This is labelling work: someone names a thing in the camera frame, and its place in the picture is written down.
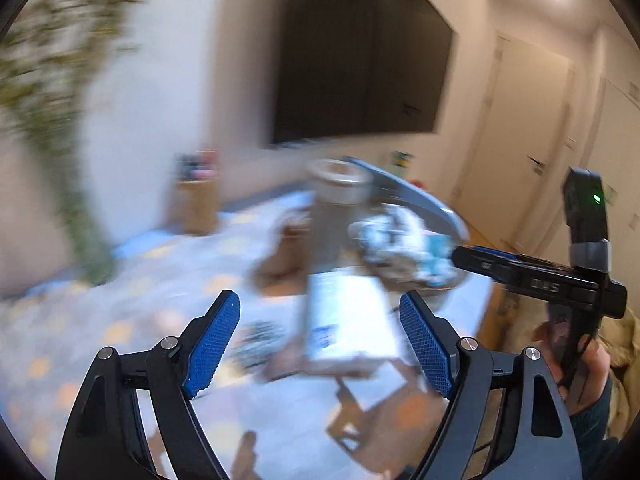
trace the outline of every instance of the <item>black screen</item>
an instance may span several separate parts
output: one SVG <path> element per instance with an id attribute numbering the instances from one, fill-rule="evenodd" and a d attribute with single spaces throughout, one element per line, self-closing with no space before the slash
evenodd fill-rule
<path id="1" fill-rule="evenodd" d="M 428 0 L 285 0 L 274 143 L 433 132 L 453 32 Z"/>

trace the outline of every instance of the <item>metal screw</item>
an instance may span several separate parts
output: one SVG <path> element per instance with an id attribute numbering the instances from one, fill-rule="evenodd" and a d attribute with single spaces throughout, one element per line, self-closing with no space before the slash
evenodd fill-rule
<path id="1" fill-rule="evenodd" d="M 160 346 L 165 350 L 171 350 L 178 346 L 178 338 L 174 336 L 165 337 L 160 342 Z"/>
<path id="2" fill-rule="evenodd" d="M 465 350 L 469 350 L 473 352 L 476 348 L 478 348 L 478 341 L 473 339 L 472 337 L 463 337 L 462 341 L 460 341 L 460 346 Z"/>
<path id="3" fill-rule="evenodd" d="M 538 359 L 540 359 L 540 352 L 537 348 L 533 348 L 533 346 L 526 348 L 524 351 L 524 355 L 526 355 L 532 361 L 537 361 Z"/>
<path id="4" fill-rule="evenodd" d="M 104 348 L 100 348 L 98 351 L 98 359 L 108 359 L 113 355 L 113 348 L 110 346 L 105 346 Z"/>

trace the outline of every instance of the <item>blue gripper pad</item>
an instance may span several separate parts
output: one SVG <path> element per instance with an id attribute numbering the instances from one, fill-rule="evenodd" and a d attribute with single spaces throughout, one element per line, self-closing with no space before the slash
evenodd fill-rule
<path id="1" fill-rule="evenodd" d="M 400 322 L 429 384 L 441 396 L 450 399 L 453 380 L 449 356 L 408 294 L 403 294 L 400 299 Z"/>
<path id="2" fill-rule="evenodd" d="M 211 383 L 222 354 L 239 321 L 240 298 L 236 293 L 229 291 L 226 300 L 191 352 L 189 371 L 182 384 L 182 389 L 189 400 Z"/>

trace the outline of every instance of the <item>sleeve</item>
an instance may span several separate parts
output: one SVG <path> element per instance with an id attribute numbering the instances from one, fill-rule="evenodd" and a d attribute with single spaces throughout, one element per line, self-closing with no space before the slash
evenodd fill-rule
<path id="1" fill-rule="evenodd" d="M 604 391 L 595 404 L 570 417 L 584 480 L 588 480 L 593 475 L 600 463 L 618 444 L 616 438 L 604 440 L 609 420 L 610 400 L 611 378 L 607 380 Z"/>

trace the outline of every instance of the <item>hand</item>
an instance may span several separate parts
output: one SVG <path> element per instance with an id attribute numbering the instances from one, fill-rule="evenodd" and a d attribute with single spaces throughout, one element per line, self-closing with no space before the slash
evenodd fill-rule
<path id="1" fill-rule="evenodd" d="M 542 342 L 540 345 L 540 353 L 545 358 L 546 364 L 549 367 L 549 370 L 551 370 L 551 374 L 553 375 L 554 380 L 556 381 L 556 383 L 559 383 L 559 381 L 561 381 L 564 377 L 564 372 L 562 371 L 559 363 L 554 358 L 553 352 L 551 351 L 551 346 L 549 345 L 549 341 L 551 339 L 550 328 L 550 323 L 548 321 L 544 322 L 534 330 L 531 340 Z M 588 338 L 589 336 L 587 335 L 582 336 L 582 338 L 580 339 L 579 348 L 582 348 L 582 346 L 587 343 Z M 589 346 L 587 346 L 587 349 L 584 351 L 584 354 L 582 354 L 582 360 L 589 369 L 589 377 L 587 378 L 587 382 L 584 385 L 584 391 L 582 393 L 580 403 L 576 408 L 571 410 L 569 415 L 581 412 L 582 410 L 596 403 L 602 395 L 604 387 L 607 384 L 611 357 L 602 345 L 600 345 L 596 340 L 592 340 L 589 343 Z M 569 390 L 564 386 L 560 386 L 558 390 L 560 392 L 562 400 L 566 400 L 566 398 L 569 396 Z"/>

